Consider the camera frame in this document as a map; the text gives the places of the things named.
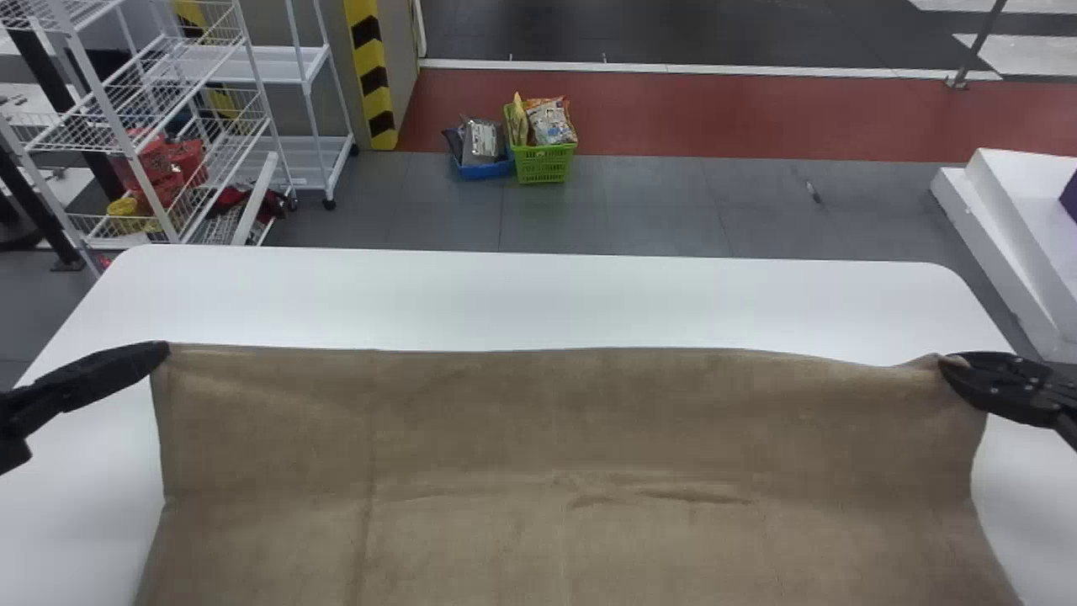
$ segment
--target black and yellow striped post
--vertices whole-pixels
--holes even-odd
[[[386,46],[381,42],[377,0],[344,0],[344,12],[351,30],[351,57],[363,90],[363,117],[370,132],[370,146],[391,150],[396,146],[396,119],[389,95]]]

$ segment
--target yellow object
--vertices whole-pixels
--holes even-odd
[[[520,94],[513,95],[513,109],[509,113],[508,140],[517,145],[528,144],[528,114],[523,111],[523,100]]]
[[[104,212],[109,216],[123,217],[122,220],[110,221],[112,229],[120,234],[160,230],[160,223],[156,220],[135,219],[135,216],[145,216],[145,214],[139,210],[138,200],[132,197],[121,197],[112,200]]]
[[[370,146],[396,146],[396,119],[389,96],[386,46],[381,43],[377,0],[344,0],[344,14],[351,30],[351,59],[363,91],[363,117],[370,133]]]

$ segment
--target gray floor tile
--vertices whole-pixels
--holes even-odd
[[[815,206],[803,179],[787,159],[703,158],[708,183],[722,207],[788,208]]]
[[[406,186],[389,227],[389,248],[496,250],[501,188]]]
[[[841,230],[825,209],[719,209],[732,253],[763,258],[845,258]]]
[[[796,160],[797,174],[811,181],[823,203],[831,209],[858,210],[872,215],[927,212],[924,198],[939,164],[912,161]]]
[[[0,361],[0,392],[14,387],[15,382],[23,377],[29,366],[30,363]]]
[[[613,254],[610,242],[599,241],[512,241],[502,242],[499,252],[542,252],[545,254]]]
[[[605,206],[605,189],[599,186],[577,186],[565,187],[560,183],[542,183],[533,185],[512,186],[505,185],[504,199],[516,203],[545,203],[557,205],[584,205],[584,206]]]
[[[875,212],[829,210],[848,257],[865,260],[927,260],[951,266],[952,234],[927,213],[883,217]]]
[[[466,189],[500,189],[508,179],[482,179],[468,181],[460,175],[452,157],[447,153],[411,153],[408,154],[406,187],[442,189],[445,187],[462,187]]]
[[[340,172],[341,183],[337,184],[338,201],[355,191],[397,192],[404,185],[411,155],[404,152],[376,152],[364,150],[358,157],[349,159]],[[351,183],[362,183],[362,189],[344,185],[348,177]]]
[[[389,236],[389,224],[401,192],[362,192],[337,200],[333,211],[309,203],[288,219],[274,223],[265,245],[319,248],[379,248]]]
[[[606,191],[707,191],[707,175],[698,157],[609,156],[603,167]]]
[[[601,197],[589,189],[563,189],[549,200],[533,191],[505,189],[501,249],[547,251],[565,244],[610,250],[610,226]]]
[[[715,208],[714,194],[708,188],[640,187],[631,183],[611,183],[606,201],[611,207]]]
[[[89,269],[54,272],[52,252],[0,253],[0,360],[32,362],[94,284]]]
[[[618,254],[729,256],[718,210],[708,206],[609,208],[610,237]]]

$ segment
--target white platform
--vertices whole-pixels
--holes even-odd
[[[22,383],[151,339],[750,348],[868,365],[1008,349],[961,278],[927,263],[143,245],[112,264]],[[130,604],[164,503],[148,382],[60,415],[29,443],[33,459],[0,478],[0,603]],[[1077,595],[1075,470],[1053,432],[988,421],[973,499],[1026,606]]]
[[[932,192],[1048,361],[1077,364],[1077,222],[1059,196],[1077,157],[978,150]]]

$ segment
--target small object on floor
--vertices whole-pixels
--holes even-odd
[[[797,168],[795,166],[791,166],[789,171],[793,172],[794,177],[803,181],[805,188],[808,189],[808,195],[810,195],[811,198],[815,200],[815,203],[822,205],[823,196],[819,195],[819,191],[815,189],[815,185],[812,184],[812,182],[808,179],[808,177],[805,177],[799,171],[797,171]]]
[[[811,181],[805,179],[805,186],[808,187],[808,195],[815,200],[815,203],[823,203],[823,196],[819,195],[819,192],[815,191],[815,185],[811,184]]]

